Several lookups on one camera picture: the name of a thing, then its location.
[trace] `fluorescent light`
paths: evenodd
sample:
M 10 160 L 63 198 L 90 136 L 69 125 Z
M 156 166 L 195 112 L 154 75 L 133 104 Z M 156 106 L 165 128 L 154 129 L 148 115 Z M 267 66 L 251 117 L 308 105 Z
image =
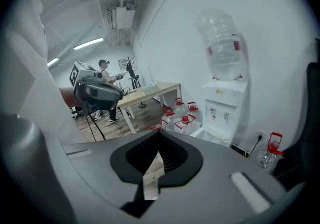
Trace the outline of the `fluorescent light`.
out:
M 48 67 L 52 64 L 54 64 L 55 62 L 59 61 L 59 58 L 55 58 L 53 59 L 50 63 L 48 63 Z
M 78 50 L 78 49 L 83 48 L 83 47 L 85 47 L 85 46 L 89 46 L 89 45 L 92 45 L 92 44 L 101 42 L 101 41 L 103 41 L 103 40 L 104 40 L 103 38 L 95 39 L 95 40 L 93 40 L 93 41 L 87 42 L 87 43 L 82 44 L 82 45 L 80 45 L 80 46 L 76 46 L 76 47 L 75 47 L 75 50 Z

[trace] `person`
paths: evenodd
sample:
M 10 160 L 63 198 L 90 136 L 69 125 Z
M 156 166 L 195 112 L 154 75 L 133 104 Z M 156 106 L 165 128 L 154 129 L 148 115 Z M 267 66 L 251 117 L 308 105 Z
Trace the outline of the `person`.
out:
M 96 112 L 93 112 L 90 114 L 91 117 L 94 117 L 94 120 L 99 120 L 102 118 L 102 111 L 97 110 Z
M 116 81 L 119 80 L 119 77 L 116 77 L 114 79 L 111 79 L 107 69 L 108 69 L 108 64 L 110 62 L 109 61 L 106 61 L 106 60 L 100 60 L 99 61 L 99 66 L 100 66 L 100 69 L 101 69 L 101 72 L 102 72 L 102 78 L 104 80 L 104 82 L 106 84 L 114 84 Z M 119 121 L 119 118 L 117 118 L 117 109 L 114 108 L 113 110 L 110 111 L 110 115 L 107 116 L 107 118 L 110 117 L 110 123 L 113 124 L 117 121 Z
M 41 0 L 16 0 L 0 35 L 3 61 L 0 110 L 33 121 L 61 144 L 84 142 L 68 107 L 80 106 L 72 88 L 59 89 L 48 68 Z

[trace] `black cable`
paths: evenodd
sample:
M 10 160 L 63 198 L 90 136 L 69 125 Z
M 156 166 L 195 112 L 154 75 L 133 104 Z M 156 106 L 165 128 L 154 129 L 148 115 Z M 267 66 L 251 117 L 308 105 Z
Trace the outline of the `black cable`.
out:
M 101 135 L 102 135 L 102 138 L 103 138 L 104 140 L 106 140 L 105 135 L 103 134 L 103 132 L 101 131 L 101 129 L 100 129 L 100 127 L 97 125 L 97 123 L 95 122 L 94 118 L 93 118 L 91 115 L 89 115 L 89 116 L 91 117 L 91 119 L 92 119 L 92 121 L 94 122 L 95 126 L 96 126 L 96 127 L 98 128 L 98 130 L 100 131 L 100 133 L 101 133 Z
M 252 152 L 255 150 L 255 148 L 256 148 L 256 146 L 257 146 L 258 142 L 259 142 L 259 141 L 261 141 L 261 139 L 262 139 L 262 135 L 259 135 L 258 141 L 256 142 L 256 144 L 255 144 L 255 146 L 254 146 L 253 150 L 251 150 L 251 152 L 250 152 L 250 154 L 249 154 L 248 156 L 250 156 L 250 155 L 252 154 Z
M 89 111 L 89 104 L 88 104 L 88 102 L 86 103 L 86 107 L 87 107 L 87 110 Z M 104 140 L 106 140 L 106 137 L 105 137 L 105 135 L 103 134 L 103 132 L 101 131 L 101 129 L 100 129 L 100 127 L 97 125 L 97 123 L 95 122 L 95 120 L 94 120 L 94 118 L 92 117 L 92 115 L 91 114 L 89 114 L 89 116 L 91 117 L 91 119 L 92 119 L 92 121 L 94 122 L 94 124 L 95 124 L 95 126 L 98 128 L 98 130 L 100 131 L 100 133 L 101 133 L 101 135 L 102 135 L 102 138 L 104 139 Z
M 89 126 L 90 126 L 90 129 L 91 129 L 92 135 L 93 135 L 93 137 L 94 137 L 94 140 L 97 141 L 96 138 L 95 138 L 94 132 L 92 131 L 92 128 L 91 128 L 91 125 L 90 125 L 88 116 L 85 116 L 85 117 L 86 117 L 86 120 L 88 121 L 88 124 L 89 124 Z

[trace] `plastic water bottle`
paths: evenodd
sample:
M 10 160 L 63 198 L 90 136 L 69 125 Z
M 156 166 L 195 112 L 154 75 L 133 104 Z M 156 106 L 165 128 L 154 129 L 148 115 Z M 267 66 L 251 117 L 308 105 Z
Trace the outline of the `plastic water bottle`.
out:
M 231 81 L 246 74 L 239 33 L 231 16 L 209 9 L 199 16 L 196 26 L 207 48 L 207 63 L 214 78 Z
M 185 103 L 182 101 L 182 98 L 176 98 L 175 101 L 175 119 L 181 119 L 183 116 L 186 116 L 188 114 L 188 109 L 185 106 Z
M 188 114 L 191 114 L 191 115 L 195 116 L 196 120 L 198 122 L 200 122 L 200 124 L 202 124 L 203 116 L 202 116 L 201 112 L 199 111 L 199 109 L 197 108 L 196 103 L 195 102 L 189 102 L 188 103 L 188 108 L 189 108 Z
M 164 130 L 173 131 L 174 130 L 174 119 L 176 118 L 175 112 L 171 109 L 171 107 L 165 107 L 166 113 L 161 118 L 161 126 Z
M 272 142 L 266 151 L 259 151 L 258 165 L 265 169 L 267 172 L 272 172 L 276 167 L 277 162 L 282 158 L 283 152 L 278 151 L 280 143 L 277 141 Z
M 174 131 L 178 133 L 193 134 L 196 130 L 200 128 L 200 123 L 196 121 L 196 117 L 189 114 L 183 116 L 182 120 L 174 124 Z

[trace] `wooden table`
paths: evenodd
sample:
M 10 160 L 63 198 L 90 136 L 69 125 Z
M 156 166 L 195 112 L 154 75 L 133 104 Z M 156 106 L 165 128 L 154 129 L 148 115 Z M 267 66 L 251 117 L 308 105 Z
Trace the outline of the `wooden table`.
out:
M 131 106 L 138 104 L 142 101 L 146 101 L 149 100 L 151 98 L 154 98 L 156 96 L 160 97 L 160 102 L 161 102 L 161 106 L 164 105 L 164 97 L 163 94 L 177 90 L 177 97 L 181 97 L 181 84 L 180 83 L 166 83 L 166 82 L 158 82 L 157 86 L 159 87 L 158 91 L 155 91 L 153 93 L 150 94 L 142 94 L 142 91 L 145 90 L 147 87 L 140 87 L 136 90 L 136 92 L 131 93 L 129 95 L 126 95 L 121 101 L 119 101 L 117 107 L 122 108 L 123 110 L 125 108 L 128 108 L 129 111 L 131 112 L 132 118 L 135 119 L 135 116 L 132 112 Z M 127 114 L 127 112 L 124 110 L 123 112 L 123 116 L 126 120 L 126 123 L 128 124 L 128 126 L 130 127 L 130 130 L 133 134 L 136 133 L 136 130 Z

